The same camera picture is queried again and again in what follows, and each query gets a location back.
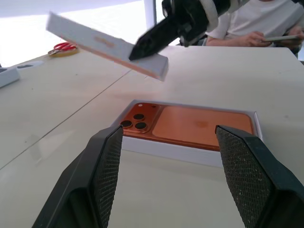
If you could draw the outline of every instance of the red scissors handle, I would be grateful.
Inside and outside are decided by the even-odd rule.
[[[68,50],[73,50],[76,49],[77,47],[68,43],[68,42],[64,42],[64,43],[60,43],[54,46],[54,50],[58,50],[58,51],[68,51]]]

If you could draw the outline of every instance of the tape roll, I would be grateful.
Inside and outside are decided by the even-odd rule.
[[[47,54],[50,57],[66,57],[66,56],[72,56],[74,54],[77,54],[79,52],[79,49],[75,48],[73,50],[68,50],[68,51],[59,51],[59,52],[56,52],[56,51],[57,50],[51,50]]]

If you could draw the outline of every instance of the person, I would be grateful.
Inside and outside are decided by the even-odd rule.
[[[291,0],[250,0],[233,13],[219,17],[218,27],[208,35],[206,46],[268,47],[265,38],[297,35],[298,40],[275,43],[278,47],[297,49],[304,40],[299,22],[304,9]]]

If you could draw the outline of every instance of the hand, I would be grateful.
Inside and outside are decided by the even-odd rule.
[[[300,46],[304,40],[304,33],[302,32],[302,28],[300,26],[294,26],[290,32],[288,33],[289,36],[297,35],[299,37],[298,40],[282,40],[277,42],[281,46],[287,47],[289,49],[294,49]]]
[[[270,42],[263,42],[264,34],[261,32],[251,32],[247,35],[237,38],[240,47],[268,47]]]

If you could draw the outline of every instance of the smartphone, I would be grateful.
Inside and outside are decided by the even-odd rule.
[[[283,40],[298,40],[298,39],[300,39],[300,38],[297,35],[293,35],[293,36],[266,38],[263,42],[278,42],[278,41],[283,41]]]
[[[254,134],[246,114],[178,105],[138,103],[120,121],[125,136],[213,151],[219,151],[216,125]]]

